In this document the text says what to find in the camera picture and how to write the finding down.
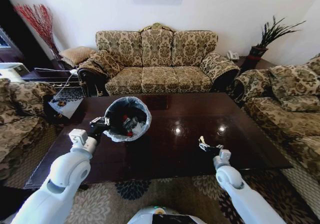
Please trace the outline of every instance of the white wall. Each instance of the white wall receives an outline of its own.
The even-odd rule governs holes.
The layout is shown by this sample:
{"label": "white wall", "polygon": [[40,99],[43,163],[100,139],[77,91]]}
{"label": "white wall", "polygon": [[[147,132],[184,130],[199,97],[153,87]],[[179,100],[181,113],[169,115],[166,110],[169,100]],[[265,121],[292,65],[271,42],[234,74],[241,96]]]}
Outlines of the white wall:
{"label": "white wall", "polygon": [[[247,55],[261,39],[261,27],[278,18],[286,23],[308,20],[303,31],[270,45],[264,58],[277,64],[301,64],[320,52],[320,0],[11,0],[13,4],[45,4],[54,18],[60,50],[95,47],[99,30],[137,31],[154,22],[176,30],[212,30],[218,33],[216,51]],[[45,43],[37,37],[49,54]]]}

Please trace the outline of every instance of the coffee table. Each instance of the coffee table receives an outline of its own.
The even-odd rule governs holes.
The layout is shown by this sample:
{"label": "coffee table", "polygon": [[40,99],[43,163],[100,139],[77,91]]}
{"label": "coffee table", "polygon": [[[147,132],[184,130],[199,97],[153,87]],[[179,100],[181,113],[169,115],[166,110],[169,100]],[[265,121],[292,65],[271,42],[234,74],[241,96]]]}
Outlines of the coffee table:
{"label": "coffee table", "polygon": [[[230,163],[239,171],[291,167],[225,93],[135,96],[152,114],[150,129],[133,142],[115,143],[103,135],[84,184],[214,174],[212,156],[198,147],[201,135],[207,144],[221,144],[229,149]],[[72,143],[68,133],[72,129],[88,131],[89,121],[103,116],[118,98],[84,98],[71,119],[72,124],[62,130],[25,188],[40,187],[52,162],[69,152]]]}

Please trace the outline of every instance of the sofa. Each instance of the sofa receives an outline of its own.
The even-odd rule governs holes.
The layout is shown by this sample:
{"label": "sofa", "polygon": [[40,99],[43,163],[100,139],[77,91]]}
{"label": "sofa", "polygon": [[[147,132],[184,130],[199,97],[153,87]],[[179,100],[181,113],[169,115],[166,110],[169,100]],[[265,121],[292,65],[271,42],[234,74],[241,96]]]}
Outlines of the sofa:
{"label": "sofa", "polygon": [[51,122],[48,101],[55,89],[40,82],[0,79],[1,187],[23,188],[54,142],[59,127]]}
{"label": "sofa", "polygon": [[[282,96],[274,71],[284,88],[294,95]],[[315,214],[320,218],[320,55],[302,66],[249,70],[238,76],[230,95],[271,138],[292,164],[282,170]]]}
{"label": "sofa", "polygon": [[224,91],[239,72],[214,52],[218,36],[211,31],[173,31],[156,23],[139,32],[99,31],[95,41],[122,66],[113,76],[92,58],[78,64],[82,85],[98,96]]}

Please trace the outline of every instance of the plant pot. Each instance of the plant pot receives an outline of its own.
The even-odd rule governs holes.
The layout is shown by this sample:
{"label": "plant pot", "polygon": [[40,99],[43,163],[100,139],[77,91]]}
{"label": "plant pot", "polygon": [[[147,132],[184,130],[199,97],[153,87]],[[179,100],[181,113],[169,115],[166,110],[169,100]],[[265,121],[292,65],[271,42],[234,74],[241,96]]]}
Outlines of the plant pot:
{"label": "plant pot", "polygon": [[245,61],[241,65],[240,74],[242,74],[244,71],[255,69],[262,55],[264,55],[267,50],[268,48],[262,49],[252,46],[249,55],[245,58]]}

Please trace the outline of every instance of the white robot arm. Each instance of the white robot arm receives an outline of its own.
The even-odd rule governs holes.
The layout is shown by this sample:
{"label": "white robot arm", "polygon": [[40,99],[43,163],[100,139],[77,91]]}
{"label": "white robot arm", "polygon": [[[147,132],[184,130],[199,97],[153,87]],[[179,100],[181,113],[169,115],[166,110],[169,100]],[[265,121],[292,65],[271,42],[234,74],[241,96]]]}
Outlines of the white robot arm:
{"label": "white robot arm", "polygon": [[213,159],[216,179],[219,185],[229,194],[231,201],[246,224],[285,223],[269,203],[242,179],[241,174],[232,166],[229,159],[231,153],[223,146],[211,147],[201,136],[199,147],[204,151],[219,150]]}
{"label": "white robot arm", "polygon": [[100,136],[106,130],[104,117],[90,122],[90,136],[85,130],[74,129],[69,133],[73,143],[70,152],[58,157],[40,189],[33,193],[16,214],[12,224],[64,223],[73,205],[73,198],[81,182],[87,177]]}

